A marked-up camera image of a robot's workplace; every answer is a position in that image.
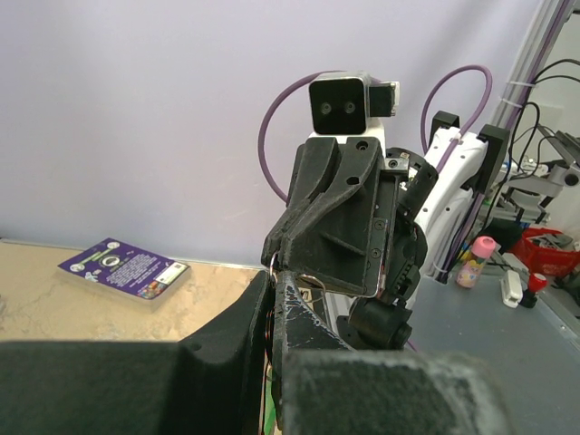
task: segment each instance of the camera lens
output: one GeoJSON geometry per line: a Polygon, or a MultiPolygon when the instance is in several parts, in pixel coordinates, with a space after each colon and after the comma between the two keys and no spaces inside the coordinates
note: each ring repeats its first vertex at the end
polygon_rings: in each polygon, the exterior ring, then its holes
{"type": "Polygon", "coordinates": [[[327,102],[323,102],[323,104],[320,106],[320,111],[323,113],[323,115],[327,115],[332,109],[332,106],[327,102]]]}
{"type": "Polygon", "coordinates": [[[354,109],[356,109],[356,106],[354,105],[353,102],[348,101],[345,105],[344,105],[344,111],[347,112],[348,114],[351,114],[354,112],[354,109]]]}

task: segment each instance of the cable tie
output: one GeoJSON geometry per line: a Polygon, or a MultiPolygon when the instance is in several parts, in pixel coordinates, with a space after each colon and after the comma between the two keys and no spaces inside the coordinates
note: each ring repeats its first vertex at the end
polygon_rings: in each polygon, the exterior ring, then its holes
{"type": "Polygon", "coordinates": [[[515,84],[516,86],[526,86],[528,88],[535,88],[535,83],[526,83],[526,82],[507,82],[507,84],[515,84]]]}
{"type": "Polygon", "coordinates": [[[509,105],[509,106],[514,106],[517,107],[518,109],[522,109],[524,106],[522,106],[521,104],[517,104],[515,102],[506,100],[505,98],[500,98],[500,101],[504,102],[505,104],[509,105]]]}

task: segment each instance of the white clip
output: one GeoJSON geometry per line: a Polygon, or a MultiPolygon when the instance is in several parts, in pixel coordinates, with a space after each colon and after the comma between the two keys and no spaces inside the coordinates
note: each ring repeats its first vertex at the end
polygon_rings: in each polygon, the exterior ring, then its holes
{"type": "Polygon", "coordinates": [[[433,268],[434,268],[436,271],[438,271],[438,272],[441,272],[442,274],[447,274],[447,272],[448,272],[447,270],[443,270],[443,269],[441,269],[441,268],[440,268],[439,266],[437,266],[435,263],[433,263],[433,268]]]}
{"type": "Polygon", "coordinates": [[[528,88],[535,88],[535,83],[526,83],[526,82],[507,82],[507,84],[515,84],[516,86],[526,86],[528,88]]]}
{"type": "Polygon", "coordinates": [[[522,109],[522,108],[524,107],[524,106],[522,106],[521,104],[517,104],[517,103],[515,103],[515,102],[508,101],[508,100],[506,100],[505,98],[500,98],[500,100],[501,100],[502,102],[504,102],[505,104],[507,104],[507,105],[509,105],[509,106],[514,106],[514,107],[517,107],[518,109],[522,109]]]}

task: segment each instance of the gray table surface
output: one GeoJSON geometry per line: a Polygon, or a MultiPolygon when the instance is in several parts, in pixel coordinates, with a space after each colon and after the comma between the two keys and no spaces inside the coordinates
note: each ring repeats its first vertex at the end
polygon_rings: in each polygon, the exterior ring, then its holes
{"type": "Polygon", "coordinates": [[[419,291],[410,323],[420,352],[461,351],[487,361],[518,433],[580,433],[574,324],[565,324],[542,301],[531,310],[504,306],[496,276],[482,276],[471,290],[426,278],[419,291]]]}

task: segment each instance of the beige table surface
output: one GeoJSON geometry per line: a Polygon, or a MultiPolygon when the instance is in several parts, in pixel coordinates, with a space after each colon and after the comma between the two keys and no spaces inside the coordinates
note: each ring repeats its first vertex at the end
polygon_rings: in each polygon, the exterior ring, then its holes
{"type": "Polygon", "coordinates": [[[0,340],[179,340],[224,311],[257,269],[189,263],[192,274],[155,312],[64,280],[78,251],[0,242],[0,340]]]}

